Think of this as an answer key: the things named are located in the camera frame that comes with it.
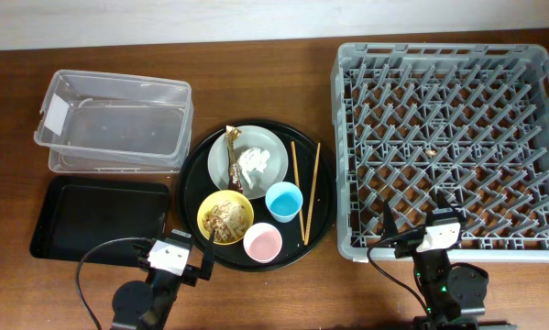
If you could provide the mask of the gold candy wrapper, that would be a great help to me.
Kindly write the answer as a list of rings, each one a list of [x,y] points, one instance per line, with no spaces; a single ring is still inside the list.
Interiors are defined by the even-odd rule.
[[[234,142],[240,137],[241,131],[234,126],[225,127],[225,140],[228,155],[228,189],[238,193],[243,192],[241,173],[237,164]]]

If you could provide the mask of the pink cup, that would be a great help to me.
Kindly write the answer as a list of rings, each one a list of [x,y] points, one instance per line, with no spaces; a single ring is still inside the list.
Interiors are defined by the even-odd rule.
[[[245,233],[243,248],[256,262],[269,263],[279,255],[282,249],[282,236],[274,225],[257,223]]]

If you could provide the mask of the grey plate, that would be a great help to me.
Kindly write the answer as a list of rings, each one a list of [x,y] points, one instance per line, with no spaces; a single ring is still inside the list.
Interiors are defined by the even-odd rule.
[[[257,170],[249,173],[254,182],[250,189],[246,180],[241,176],[243,194],[248,200],[264,197],[269,187],[282,182],[289,166],[288,152],[282,141],[272,132],[260,126],[239,126],[241,136],[234,142],[236,159],[241,153],[250,148],[266,149],[270,153],[268,166],[263,173]],[[212,145],[208,160],[208,172],[213,183],[220,189],[228,187],[228,155],[225,134],[222,133]]]

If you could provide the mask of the yellow bowl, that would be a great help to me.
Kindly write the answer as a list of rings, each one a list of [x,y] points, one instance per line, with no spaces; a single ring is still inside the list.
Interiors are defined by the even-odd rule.
[[[198,212],[197,212],[197,226],[198,226],[198,229],[202,233],[203,237],[206,238],[207,240],[209,240],[210,234],[203,227],[203,216],[214,205],[219,204],[219,203],[221,203],[222,201],[225,201],[225,200],[242,204],[247,209],[247,213],[248,213],[248,217],[249,217],[249,227],[248,228],[250,228],[252,225],[254,225],[255,216],[254,216],[253,206],[252,206],[251,202],[242,193],[231,191],[231,190],[222,190],[222,191],[219,191],[219,192],[214,192],[214,193],[210,194],[207,198],[205,198],[203,200],[203,202],[201,203],[201,206],[199,207]],[[244,236],[242,236],[241,238],[239,238],[238,240],[236,240],[232,243],[227,243],[227,244],[215,243],[215,244],[216,245],[222,245],[222,246],[232,245],[232,244],[242,240],[243,237]]]

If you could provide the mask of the white tissue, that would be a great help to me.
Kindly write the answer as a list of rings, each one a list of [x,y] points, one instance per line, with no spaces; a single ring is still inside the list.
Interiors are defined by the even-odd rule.
[[[267,162],[269,158],[269,151],[263,148],[249,148],[241,153],[237,160],[237,165],[250,189],[254,187],[254,182],[250,178],[249,173],[251,171],[263,173],[268,166]]]

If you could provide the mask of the food scraps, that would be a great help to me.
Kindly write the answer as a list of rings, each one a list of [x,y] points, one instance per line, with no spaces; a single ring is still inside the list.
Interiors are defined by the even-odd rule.
[[[232,243],[249,227],[247,209],[237,202],[222,201],[203,216],[203,227],[209,234],[214,234],[215,243]]]

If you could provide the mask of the blue cup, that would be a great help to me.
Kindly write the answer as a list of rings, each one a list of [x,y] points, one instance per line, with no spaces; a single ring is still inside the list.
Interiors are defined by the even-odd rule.
[[[302,208],[302,192],[291,182],[277,182],[267,190],[265,203],[275,220],[289,223]]]

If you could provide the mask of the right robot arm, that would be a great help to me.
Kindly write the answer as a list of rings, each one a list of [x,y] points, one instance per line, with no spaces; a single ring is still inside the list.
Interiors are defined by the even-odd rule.
[[[474,265],[452,263],[448,251],[461,242],[467,219],[436,194],[436,207],[422,225],[404,232],[396,227],[390,204],[383,204],[383,233],[378,247],[391,246],[397,259],[412,258],[417,290],[412,295],[425,315],[412,321],[414,329],[478,329],[485,313],[488,273]]]

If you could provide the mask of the wooden chopstick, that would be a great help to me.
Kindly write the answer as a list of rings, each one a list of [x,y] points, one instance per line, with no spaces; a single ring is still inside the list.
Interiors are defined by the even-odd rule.
[[[316,183],[317,183],[317,176],[318,176],[318,168],[319,168],[319,159],[320,159],[320,151],[321,150],[321,143],[317,143],[317,149],[314,159],[314,165],[313,165],[313,178],[312,178],[312,188],[311,188],[311,194],[310,194],[310,200],[309,200],[309,207],[307,212],[307,224],[306,224],[306,231],[305,231],[305,239],[304,239],[304,245],[308,246],[311,236],[311,227],[312,227],[312,219],[313,219],[313,208],[314,208],[314,197],[316,192]]]
[[[299,189],[299,197],[301,198],[301,205],[299,206],[299,223],[300,223],[300,229],[301,229],[301,235],[302,235],[302,243],[304,243],[305,239],[305,229],[304,229],[304,222],[303,222],[303,213],[302,213],[302,191],[300,186],[300,174],[298,171],[298,158],[296,154],[296,145],[295,142],[291,142],[291,154],[292,154],[292,165],[293,165],[293,174],[294,174],[294,184]]]

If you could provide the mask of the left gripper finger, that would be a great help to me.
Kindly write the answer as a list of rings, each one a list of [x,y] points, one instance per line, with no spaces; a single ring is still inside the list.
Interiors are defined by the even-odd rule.
[[[156,221],[156,228],[154,229],[154,235],[151,237],[145,237],[139,240],[137,243],[133,243],[132,247],[136,252],[149,251],[156,240],[162,239],[164,236],[166,223],[166,214],[162,213]]]
[[[198,272],[198,278],[205,281],[211,279],[214,269],[214,234],[215,231],[212,231],[210,234],[209,241],[203,253],[202,264]]]

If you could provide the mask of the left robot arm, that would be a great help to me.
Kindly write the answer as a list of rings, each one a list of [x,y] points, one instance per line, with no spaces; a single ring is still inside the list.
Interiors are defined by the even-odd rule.
[[[112,300],[113,329],[162,329],[182,285],[211,279],[214,268],[214,231],[199,267],[188,263],[192,236],[174,229],[159,239],[134,244],[138,266],[148,273],[144,280],[129,281],[117,289]]]

